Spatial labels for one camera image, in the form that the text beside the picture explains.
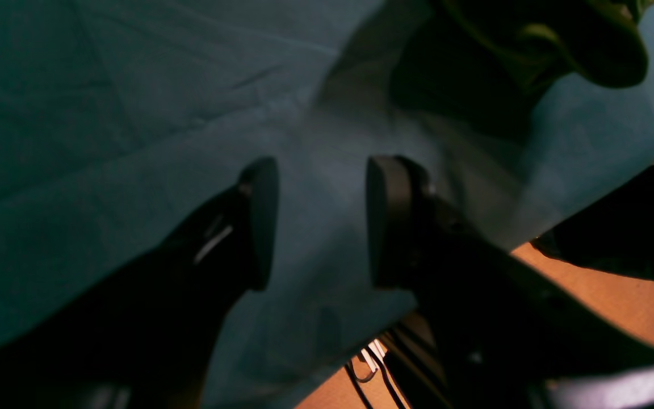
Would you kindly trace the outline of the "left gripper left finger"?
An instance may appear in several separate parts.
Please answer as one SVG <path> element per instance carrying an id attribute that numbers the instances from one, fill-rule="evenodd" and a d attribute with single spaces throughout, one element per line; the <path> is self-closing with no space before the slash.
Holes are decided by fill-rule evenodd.
<path id="1" fill-rule="evenodd" d="M 161 243 L 0 347 L 0 408 L 198 408 L 221 326 L 271 274 L 272 157 Z"/>

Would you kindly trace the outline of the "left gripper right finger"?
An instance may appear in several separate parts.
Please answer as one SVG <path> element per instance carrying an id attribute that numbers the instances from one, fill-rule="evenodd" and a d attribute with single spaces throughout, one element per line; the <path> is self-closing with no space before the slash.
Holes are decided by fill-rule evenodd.
<path id="1" fill-rule="evenodd" d="M 374 287 L 413 294 L 454 408 L 654 408 L 654 348 L 484 239 L 425 168 L 371 156 Z"/>

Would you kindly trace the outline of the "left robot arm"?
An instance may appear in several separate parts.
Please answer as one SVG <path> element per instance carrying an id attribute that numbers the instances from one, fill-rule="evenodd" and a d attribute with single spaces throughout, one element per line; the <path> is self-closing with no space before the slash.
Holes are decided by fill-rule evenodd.
<path id="1" fill-rule="evenodd" d="M 0 408 L 197 408 L 228 312 L 267 286 L 274 158 L 152 251 L 0 347 Z M 654 408 L 654 349 L 504 253 L 434 193 L 423 166 L 371 156 L 372 284 L 418 301 L 383 372 L 413 408 Z M 654 166 L 532 241 L 548 258 L 654 281 Z"/>

